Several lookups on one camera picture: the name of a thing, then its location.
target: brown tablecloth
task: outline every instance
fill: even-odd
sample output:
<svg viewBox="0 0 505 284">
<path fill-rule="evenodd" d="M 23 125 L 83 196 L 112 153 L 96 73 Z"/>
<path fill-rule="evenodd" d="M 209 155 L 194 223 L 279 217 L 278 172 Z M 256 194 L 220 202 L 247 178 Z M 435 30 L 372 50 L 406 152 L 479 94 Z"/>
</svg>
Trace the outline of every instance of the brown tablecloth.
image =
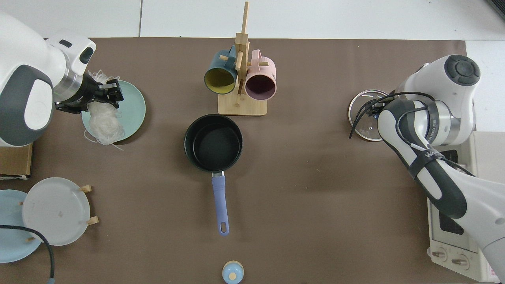
<svg viewBox="0 0 505 284">
<path fill-rule="evenodd" d="M 277 66 L 264 117 L 232 117 L 244 146 L 225 172 L 230 235 L 218 235 L 211 175 L 186 158 L 196 118 L 217 112 L 204 85 L 233 39 L 99 38 L 89 70 L 143 93 L 141 129 L 120 146 L 83 137 L 80 115 L 56 112 L 36 141 L 28 192 L 47 177 L 91 184 L 90 226 L 53 247 L 57 283 L 223 283 L 240 261 L 247 283 L 474 282 L 432 263 L 426 197 L 383 142 L 348 139 L 350 100 L 393 90 L 423 63 L 465 54 L 463 41 L 251 39 Z M 0 265 L 0 282 L 45 283 L 44 246 Z"/>
</svg>

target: cardboard box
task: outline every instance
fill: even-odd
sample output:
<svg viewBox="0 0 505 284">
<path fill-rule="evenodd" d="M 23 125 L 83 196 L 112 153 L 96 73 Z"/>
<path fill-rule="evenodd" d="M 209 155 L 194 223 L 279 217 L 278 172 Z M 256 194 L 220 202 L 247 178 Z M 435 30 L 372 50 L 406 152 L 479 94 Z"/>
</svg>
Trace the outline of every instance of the cardboard box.
<svg viewBox="0 0 505 284">
<path fill-rule="evenodd" d="M 0 147 L 0 180 L 28 179 L 31 174 L 33 143 L 24 147 Z"/>
</svg>

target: purple pan handle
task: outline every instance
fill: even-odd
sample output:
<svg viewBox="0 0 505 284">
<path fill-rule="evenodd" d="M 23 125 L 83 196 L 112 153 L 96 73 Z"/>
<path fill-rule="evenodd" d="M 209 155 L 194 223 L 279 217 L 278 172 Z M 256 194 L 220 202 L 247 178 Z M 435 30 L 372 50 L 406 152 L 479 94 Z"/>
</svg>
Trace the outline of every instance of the purple pan handle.
<svg viewBox="0 0 505 284">
<path fill-rule="evenodd" d="M 224 194 L 225 179 L 224 172 L 212 173 L 212 188 L 214 189 L 214 202 L 216 203 L 218 231 L 222 236 L 230 233 L 228 210 L 226 210 L 226 197 Z"/>
</svg>

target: black saucepan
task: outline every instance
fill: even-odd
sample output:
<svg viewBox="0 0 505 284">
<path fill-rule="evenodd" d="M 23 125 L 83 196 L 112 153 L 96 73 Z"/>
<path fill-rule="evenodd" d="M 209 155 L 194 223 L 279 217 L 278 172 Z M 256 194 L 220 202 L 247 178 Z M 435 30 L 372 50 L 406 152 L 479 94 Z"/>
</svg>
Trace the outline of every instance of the black saucepan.
<svg viewBox="0 0 505 284">
<path fill-rule="evenodd" d="M 219 234 L 230 232 L 226 210 L 224 170 L 240 157 L 242 133 L 226 116 L 209 114 L 195 120 L 186 131 L 184 151 L 190 162 L 200 170 L 212 173 L 212 187 Z"/>
</svg>

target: blue mug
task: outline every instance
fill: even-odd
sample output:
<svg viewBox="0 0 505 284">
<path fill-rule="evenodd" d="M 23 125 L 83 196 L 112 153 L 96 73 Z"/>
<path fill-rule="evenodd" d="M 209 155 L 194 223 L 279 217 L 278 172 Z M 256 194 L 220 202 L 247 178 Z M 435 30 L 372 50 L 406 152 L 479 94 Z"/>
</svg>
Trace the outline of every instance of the blue mug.
<svg viewBox="0 0 505 284">
<path fill-rule="evenodd" d="M 228 59 L 223 60 L 220 57 L 225 56 Z M 226 94 L 235 89 L 237 81 L 237 70 L 235 70 L 236 51 L 235 45 L 230 50 L 221 50 L 212 58 L 211 65 L 204 76 L 205 86 L 209 90 Z"/>
</svg>

